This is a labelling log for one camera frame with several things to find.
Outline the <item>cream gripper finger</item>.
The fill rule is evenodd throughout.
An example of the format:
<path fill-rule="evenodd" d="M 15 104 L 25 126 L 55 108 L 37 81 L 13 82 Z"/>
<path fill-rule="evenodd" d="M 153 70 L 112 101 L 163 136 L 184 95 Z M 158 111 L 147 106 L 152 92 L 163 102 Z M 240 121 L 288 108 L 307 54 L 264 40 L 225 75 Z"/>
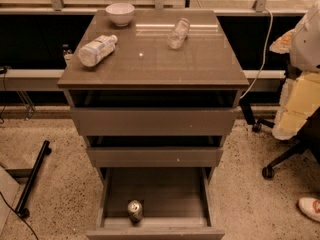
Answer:
<path fill-rule="evenodd" d="M 320 107 L 320 74 L 303 72 L 287 79 L 280 95 L 272 134 L 279 140 L 295 136 L 307 119 Z"/>
<path fill-rule="evenodd" d="M 291 39 L 294 34 L 295 30 L 291 29 L 284 33 L 282 36 L 280 36 L 276 41 L 274 41 L 270 47 L 269 50 L 271 52 L 277 53 L 277 54 L 286 54 L 289 52 L 289 48 L 291 45 Z"/>

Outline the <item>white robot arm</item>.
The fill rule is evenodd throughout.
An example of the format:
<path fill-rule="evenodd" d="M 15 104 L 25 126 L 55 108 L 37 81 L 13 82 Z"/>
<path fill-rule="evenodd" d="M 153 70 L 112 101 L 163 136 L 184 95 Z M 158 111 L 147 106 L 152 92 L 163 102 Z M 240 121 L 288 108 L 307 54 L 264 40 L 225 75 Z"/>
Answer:
<path fill-rule="evenodd" d="M 320 107 L 320 1 L 314 3 L 294 29 L 274 41 L 269 50 L 288 53 L 290 64 L 302 71 L 295 80 L 285 81 L 272 129 L 275 138 L 288 140 Z"/>

